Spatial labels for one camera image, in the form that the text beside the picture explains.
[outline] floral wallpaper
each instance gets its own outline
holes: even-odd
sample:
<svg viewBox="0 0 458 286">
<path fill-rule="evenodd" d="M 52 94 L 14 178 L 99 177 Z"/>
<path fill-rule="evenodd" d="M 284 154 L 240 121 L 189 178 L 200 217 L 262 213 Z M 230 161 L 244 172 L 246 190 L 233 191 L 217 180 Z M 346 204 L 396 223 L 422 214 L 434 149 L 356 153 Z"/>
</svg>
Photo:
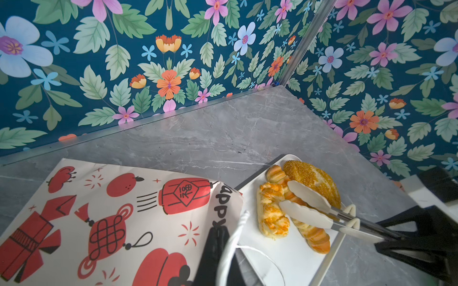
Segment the floral wallpaper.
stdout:
<svg viewBox="0 0 458 286">
<path fill-rule="evenodd" d="M 458 1 L 338 0 L 287 88 L 393 180 L 458 175 Z"/>
<path fill-rule="evenodd" d="M 0 156 L 270 85 L 315 1 L 3 1 Z"/>
</svg>

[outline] tongs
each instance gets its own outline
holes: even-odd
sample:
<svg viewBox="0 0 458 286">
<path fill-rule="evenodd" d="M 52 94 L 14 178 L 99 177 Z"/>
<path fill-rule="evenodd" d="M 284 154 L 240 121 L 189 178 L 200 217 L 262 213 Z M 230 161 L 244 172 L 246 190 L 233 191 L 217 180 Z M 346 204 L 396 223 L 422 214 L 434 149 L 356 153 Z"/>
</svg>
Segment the tongs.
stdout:
<svg viewBox="0 0 458 286">
<path fill-rule="evenodd" d="M 329 204 L 326 198 L 307 186 L 289 181 L 291 192 L 310 205 L 312 208 L 285 200 L 279 203 L 280 208 L 290 217 L 319 228 L 333 229 L 370 243 L 401 239 L 403 234 L 389 230 L 371 221 L 359 218 L 353 210 L 350 214 Z M 342 219 L 345 223 L 335 221 L 329 216 Z"/>
</svg>

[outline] white tray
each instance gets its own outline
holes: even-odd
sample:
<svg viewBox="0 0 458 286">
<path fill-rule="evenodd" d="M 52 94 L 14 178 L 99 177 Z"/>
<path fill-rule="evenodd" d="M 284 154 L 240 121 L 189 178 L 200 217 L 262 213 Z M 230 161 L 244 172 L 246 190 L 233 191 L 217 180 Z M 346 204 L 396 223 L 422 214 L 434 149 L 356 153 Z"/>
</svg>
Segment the white tray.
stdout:
<svg viewBox="0 0 458 286">
<path fill-rule="evenodd" d="M 275 162 L 275 165 L 283 167 L 283 164 L 289 160 L 301 161 L 298 157 L 288 154 Z M 326 230 L 331 237 L 331 250 L 326 255 L 318 254 L 310 248 L 291 219 L 287 237 L 274 241 L 262 235 L 257 221 L 256 191 L 261 184 L 267 181 L 266 171 L 239 190 L 244 197 L 242 212 L 249 210 L 251 213 L 243 228 L 239 245 L 257 248 L 275 261 L 284 275 L 286 286 L 319 286 L 342 244 L 345 234 Z M 242 251 L 265 286 L 283 285 L 280 272 L 266 257 L 253 250 L 242 249 Z"/>
</svg>

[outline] orange flower print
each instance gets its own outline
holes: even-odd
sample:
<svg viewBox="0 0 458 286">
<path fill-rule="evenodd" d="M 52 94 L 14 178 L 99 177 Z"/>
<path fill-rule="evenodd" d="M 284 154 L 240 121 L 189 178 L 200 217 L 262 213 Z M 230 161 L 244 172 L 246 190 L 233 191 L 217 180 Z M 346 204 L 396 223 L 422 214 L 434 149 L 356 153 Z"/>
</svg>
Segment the orange flower print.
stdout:
<svg viewBox="0 0 458 286">
<path fill-rule="evenodd" d="M 378 127 L 378 116 L 374 116 L 372 111 L 367 111 L 366 113 L 363 110 L 360 110 L 353 115 L 350 120 L 350 127 L 354 128 L 356 133 L 363 132 L 364 134 L 369 134 L 372 130 L 377 129 Z"/>
<path fill-rule="evenodd" d="M 396 129 L 390 129 L 385 132 L 385 136 L 391 140 L 397 140 L 399 138 L 399 133 Z"/>
<path fill-rule="evenodd" d="M 295 39 L 296 39 L 296 36 L 292 36 L 288 41 L 288 46 L 292 45 Z"/>
<path fill-rule="evenodd" d="M 173 35 L 171 38 L 162 35 L 156 37 L 156 46 L 164 54 L 168 51 L 176 52 L 181 46 L 181 37 Z"/>
<path fill-rule="evenodd" d="M 158 80 L 157 87 L 160 88 L 158 91 L 161 97 L 165 99 L 172 99 L 174 94 L 180 91 L 179 85 L 181 84 L 181 78 L 176 76 L 177 73 L 174 70 L 166 70 L 162 73 L 163 80 Z"/>
<path fill-rule="evenodd" d="M 195 80 L 200 76 L 201 76 L 201 73 L 199 69 L 192 68 L 191 71 L 189 72 L 189 78 L 192 80 Z"/>
<path fill-rule="evenodd" d="M 404 100 L 393 98 L 388 104 L 392 109 L 400 109 L 407 105 Z"/>
<path fill-rule="evenodd" d="M 272 66 L 269 68 L 269 76 L 274 76 L 280 71 L 280 67 L 283 65 L 283 57 L 278 57 L 273 61 Z"/>
<path fill-rule="evenodd" d="M 144 75 L 134 76 L 129 85 L 133 88 L 144 88 L 146 86 L 146 77 Z"/>
</svg>

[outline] white tong tips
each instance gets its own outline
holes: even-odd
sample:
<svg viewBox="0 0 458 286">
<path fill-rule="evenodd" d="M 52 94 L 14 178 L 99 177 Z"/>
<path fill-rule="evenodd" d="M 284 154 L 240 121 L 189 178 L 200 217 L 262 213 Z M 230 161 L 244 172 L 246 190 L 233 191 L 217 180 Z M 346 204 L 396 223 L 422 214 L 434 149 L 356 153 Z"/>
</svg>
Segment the white tong tips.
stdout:
<svg viewBox="0 0 458 286">
<path fill-rule="evenodd" d="M 325 213 L 331 212 L 331 205 L 327 199 L 304 184 L 296 181 L 289 181 L 288 187 L 291 192 L 314 208 Z"/>
<path fill-rule="evenodd" d="M 317 210 L 298 205 L 289 200 L 281 201 L 279 205 L 287 215 L 305 224 L 319 228 L 331 228 L 333 226 L 333 220 Z"/>
</svg>

